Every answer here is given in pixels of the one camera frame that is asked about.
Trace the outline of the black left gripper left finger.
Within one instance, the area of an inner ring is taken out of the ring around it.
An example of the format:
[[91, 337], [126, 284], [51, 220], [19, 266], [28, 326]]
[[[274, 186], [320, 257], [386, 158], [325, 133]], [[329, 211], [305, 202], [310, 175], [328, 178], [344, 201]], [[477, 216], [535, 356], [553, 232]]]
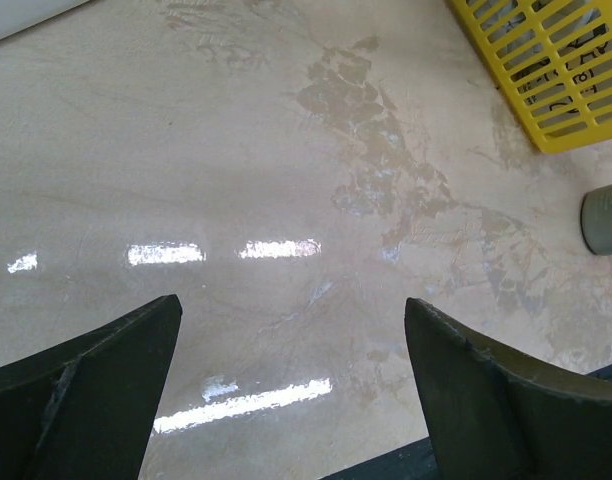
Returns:
[[0, 367], [0, 479], [135, 479], [181, 324], [159, 297]]

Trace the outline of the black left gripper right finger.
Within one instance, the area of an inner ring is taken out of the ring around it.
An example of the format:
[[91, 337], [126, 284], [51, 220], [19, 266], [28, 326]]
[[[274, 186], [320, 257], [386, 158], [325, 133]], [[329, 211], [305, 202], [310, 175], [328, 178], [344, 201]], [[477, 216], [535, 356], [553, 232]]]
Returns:
[[444, 479], [612, 479], [612, 364], [549, 364], [410, 298], [405, 336]]

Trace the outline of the cream black tiered shelf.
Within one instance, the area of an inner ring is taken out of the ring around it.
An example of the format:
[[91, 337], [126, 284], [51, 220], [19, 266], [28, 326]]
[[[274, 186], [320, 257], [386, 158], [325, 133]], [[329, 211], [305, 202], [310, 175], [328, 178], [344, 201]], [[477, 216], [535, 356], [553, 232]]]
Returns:
[[88, 0], [0, 0], [0, 40], [87, 2]]

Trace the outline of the clear pump soap bottle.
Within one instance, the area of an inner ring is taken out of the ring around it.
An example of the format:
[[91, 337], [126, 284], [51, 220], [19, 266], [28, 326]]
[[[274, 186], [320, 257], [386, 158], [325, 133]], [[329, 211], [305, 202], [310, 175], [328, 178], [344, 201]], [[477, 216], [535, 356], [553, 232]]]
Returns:
[[585, 194], [580, 223], [588, 249], [598, 256], [612, 255], [612, 184]]

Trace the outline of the yellow plastic shopping basket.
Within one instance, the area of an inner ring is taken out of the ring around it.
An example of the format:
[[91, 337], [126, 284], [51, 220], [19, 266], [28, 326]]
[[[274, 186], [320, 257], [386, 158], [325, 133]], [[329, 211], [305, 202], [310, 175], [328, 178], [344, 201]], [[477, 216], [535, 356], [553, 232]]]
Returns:
[[612, 1], [449, 6], [540, 151], [612, 139]]

